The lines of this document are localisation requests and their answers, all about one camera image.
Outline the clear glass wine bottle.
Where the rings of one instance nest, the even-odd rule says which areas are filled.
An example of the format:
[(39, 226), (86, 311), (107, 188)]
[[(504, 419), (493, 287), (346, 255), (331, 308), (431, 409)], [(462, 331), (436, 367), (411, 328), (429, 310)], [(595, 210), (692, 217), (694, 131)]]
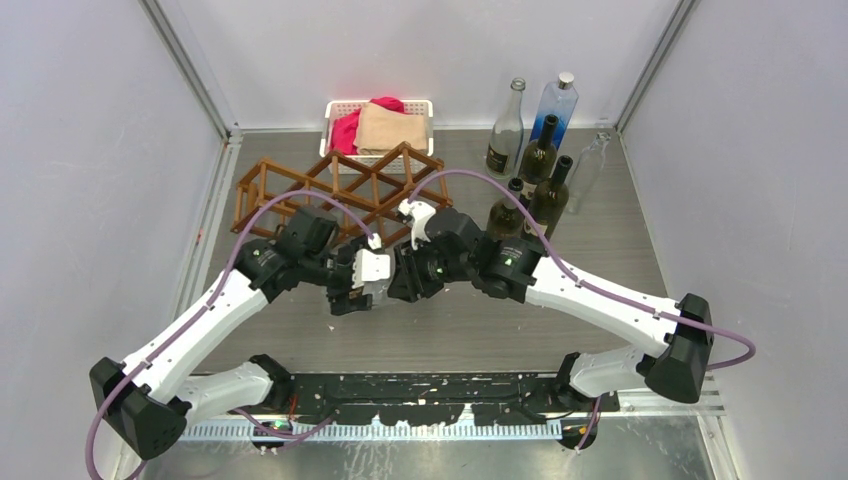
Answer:
[(485, 166), (489, 175), (509, 178), (518, 161), (523, 143), (524, 125), (521, 106), (526, 82), (521, 77), (511, 80), (510, 97), (504, 111), (495, 121), (486, 152)]

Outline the brown wooden wine rack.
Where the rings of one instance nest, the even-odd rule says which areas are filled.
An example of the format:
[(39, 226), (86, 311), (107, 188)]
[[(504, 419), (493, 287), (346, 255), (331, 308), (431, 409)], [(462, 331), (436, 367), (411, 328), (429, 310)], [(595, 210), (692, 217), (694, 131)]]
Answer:
[[(260, 207), (277, 195), (305, 189), (317, 191), (349, 208), (374, 233), (383, 245), (403, 240), (410, 232), (398, 216), (400, 202), (412, 193), (428, 175), (442, 171), (445, 162), (402, 142), (387, 154), (367, 165), (333, 150), (312, 167), (283, 166), (270, 157), (262, 157), (236, 182), (235, 214), (230, 231), (241, 233)], [(446, 180), (425, 187), (416, 197), (437, 210), (453, 205)], [(315, 197), (297, 195), (270, 207), (250, 232), (272, 237), (291, 219), (297, 207), (309, 204), (336, 215), (340, 223), (337, 243), (352, 240), (364, 231), (340, 209)]]

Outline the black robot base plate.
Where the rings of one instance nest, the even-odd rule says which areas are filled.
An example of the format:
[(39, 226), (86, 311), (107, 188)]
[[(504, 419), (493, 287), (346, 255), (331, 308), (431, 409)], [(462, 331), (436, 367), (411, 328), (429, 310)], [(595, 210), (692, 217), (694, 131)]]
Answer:
[(282, 414), (307, 424), (448, 426), (468, 414), (475, 426), (540, 425), (592, 411), (591, 400), (565, 394), (553, 373), (295, 374), (276, 406), (250, 406), (254, 416)]

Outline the dark green bottle white label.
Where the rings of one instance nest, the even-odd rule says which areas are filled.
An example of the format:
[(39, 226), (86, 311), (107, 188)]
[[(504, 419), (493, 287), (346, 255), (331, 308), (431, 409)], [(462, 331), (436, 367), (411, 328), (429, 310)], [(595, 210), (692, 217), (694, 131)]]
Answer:
[(522, 154), (519, 168), (519, 178), (523, 181), (520, 202), (525, 207), (530, 205), (538, 184), (549, 178), (555, 163), (557, 150), (553, 145), (553, 137), (558, 124), (559, 118), (556, 115), (546, 115), (539, 136), (528, 143)]

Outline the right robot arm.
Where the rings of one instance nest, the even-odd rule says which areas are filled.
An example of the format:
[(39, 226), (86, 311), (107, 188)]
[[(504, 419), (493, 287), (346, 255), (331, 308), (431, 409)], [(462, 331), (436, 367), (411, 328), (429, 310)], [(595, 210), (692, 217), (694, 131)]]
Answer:
[(468, 282), (491, 298), (563, 312), (628, 341), (626, 348), (564, 358), (552, 393), (565, 409), (639, 387), (684, 404), (700, 399), (713, 344), (703, 329), (709, 323), (703, 298), (688, 294), (675, 302), (573, 267), (561, 270), (541, 245), (495, 240), (453, 208), (405, 200), (398, 211), (411, 237), (394, 249), (389, 297), (414, 303), (448, 283)]

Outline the green bottle silver capsule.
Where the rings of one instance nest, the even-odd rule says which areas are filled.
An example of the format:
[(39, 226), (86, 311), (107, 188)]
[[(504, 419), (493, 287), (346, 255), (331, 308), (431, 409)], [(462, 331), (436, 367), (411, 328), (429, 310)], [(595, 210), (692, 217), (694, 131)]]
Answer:
[(489, 211), (486, 233), (494, 240), (519, 236), (525, 221), (524, 215), (513, 202), (516, 199), (522, 206), (528, 205), (523, 195), (523, 180), (518, 177), (510, 179), (507, 189), (509, 194), (496, 201)]

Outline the small clear bottle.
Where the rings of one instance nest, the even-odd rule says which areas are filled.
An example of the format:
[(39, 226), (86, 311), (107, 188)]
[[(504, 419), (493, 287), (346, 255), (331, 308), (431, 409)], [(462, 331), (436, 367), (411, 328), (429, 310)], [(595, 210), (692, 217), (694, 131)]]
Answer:
[(576, 215), (591, 191), (593, 185), (599, 178), (606, 161), (606, 148), (611, 140), (607, 132), (599, 132), (595, 135), (590, 145), (585, 147), (577, 162), (575, 172), (571, 176), (569, 186), (570, 197), (566, 205), (566, 211)]

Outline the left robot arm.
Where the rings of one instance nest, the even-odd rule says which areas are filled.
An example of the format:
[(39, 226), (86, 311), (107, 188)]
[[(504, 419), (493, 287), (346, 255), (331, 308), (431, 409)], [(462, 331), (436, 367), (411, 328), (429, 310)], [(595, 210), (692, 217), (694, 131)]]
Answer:
[(238, 407), (285, 409), (291, 373), (267, 354), (199, 380), (189, 377), (239, 325), (301, 283), (325, 288), (334, 315), (367, 311), (391, 276), (378, 240), (332, 244), (339, 225), (315, 206), (298, 208), (271, 239), (242, 244), (210, 289), (134, 354), (102, 358), (89, 377), (103, 420), (143, 460), (169, 450), (183, 432)]

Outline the blue square glass bottle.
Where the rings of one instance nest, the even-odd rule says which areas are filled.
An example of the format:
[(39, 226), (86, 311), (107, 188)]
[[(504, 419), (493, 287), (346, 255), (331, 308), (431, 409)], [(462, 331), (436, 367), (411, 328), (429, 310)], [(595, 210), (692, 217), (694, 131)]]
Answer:
[(556, 80), (545, 85), (537, 108), (530, 141), (537, 140), (540, 137), (545, 118), (554, 115), (558, 118), (558, 123), (552, 137), (552, 144), (556, 149), (560, 148), (579, 100), (574, 81), (573, 73), (561, 72)]

